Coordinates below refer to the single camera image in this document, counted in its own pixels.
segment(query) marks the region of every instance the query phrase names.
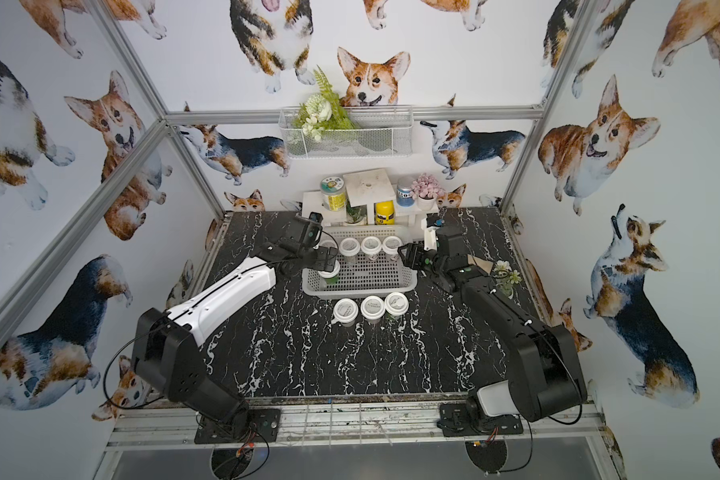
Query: yellow bottle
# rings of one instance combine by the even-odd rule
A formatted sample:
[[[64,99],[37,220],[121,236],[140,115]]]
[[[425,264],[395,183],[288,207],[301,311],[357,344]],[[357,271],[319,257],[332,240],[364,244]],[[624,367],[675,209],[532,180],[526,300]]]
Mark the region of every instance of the yellow bottle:
[[[394,205],[391,200],[376,204],[376,225],[394,225]]]

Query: blue jar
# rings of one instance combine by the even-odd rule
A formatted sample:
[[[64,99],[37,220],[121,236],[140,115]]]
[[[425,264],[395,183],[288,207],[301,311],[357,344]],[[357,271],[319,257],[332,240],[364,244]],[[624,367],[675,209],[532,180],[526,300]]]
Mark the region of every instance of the blue jar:
[[[413,198],[413,178],[400,177],[398,180],[397,201],[400,206],[413,206],[415,198]]]

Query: dog tongue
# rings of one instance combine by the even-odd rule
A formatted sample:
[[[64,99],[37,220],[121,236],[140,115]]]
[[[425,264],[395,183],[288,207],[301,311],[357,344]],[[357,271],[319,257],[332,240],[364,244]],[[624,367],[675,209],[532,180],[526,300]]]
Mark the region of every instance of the dog tongue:
[[[280,8],[280,0],[262,0],[262,5],[270,12],[277,12]]]

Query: black marble table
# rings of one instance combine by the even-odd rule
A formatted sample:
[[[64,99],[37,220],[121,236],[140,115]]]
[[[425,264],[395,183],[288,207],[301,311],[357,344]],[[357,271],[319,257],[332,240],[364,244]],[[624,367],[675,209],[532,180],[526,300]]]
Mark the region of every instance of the black marble table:
[[[233,214],[207,286],[255,247],[280,237],[292,212]],[[472,254],[518,265],[495,208],[446,210]],[[504,376],[506,355],[487,324],[419,274],[395,324],[331,324],[334,302],[308,296],[301,276],[278,283],[224,322],[202,347],[209,375],[246,397],[466,392]],[[525,282],[514,301],[536,316]]]

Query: plastic basket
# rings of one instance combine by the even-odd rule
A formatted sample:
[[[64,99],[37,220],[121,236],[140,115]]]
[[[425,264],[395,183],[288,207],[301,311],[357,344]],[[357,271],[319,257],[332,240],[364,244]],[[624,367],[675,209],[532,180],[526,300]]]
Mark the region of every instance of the plastic basket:
[[[298,108],[280,110],[278,125],[290,158],[407,157],[411,155],[413,109],[403,107],[347,108],[358,130],[325,130],[317,142],[293,122]]]
[[[355,237],[360,242],[366,236],[377,236],[383,242],[384,238],[391,235],[399,236],[403,243],[411,241],[408,228],[402,225],[337,226],[326,227],[324,231],[333,235],[339,243],[348,236]],[[375,262],[371,262],[360,252],[357,263],[352,265],[347,264],[344,256],[339,254],[338,263],[341,269],[338,272],[338,282],[334,285],[327,284],[314,270],[304,270],[304,293],[323,300],[365,298],[368,295],[383,298],[389,293],[409,292],[416,287],[416,272],[405,268],[400,257],[394,261],[388,260],[384,252],[379,254]]]

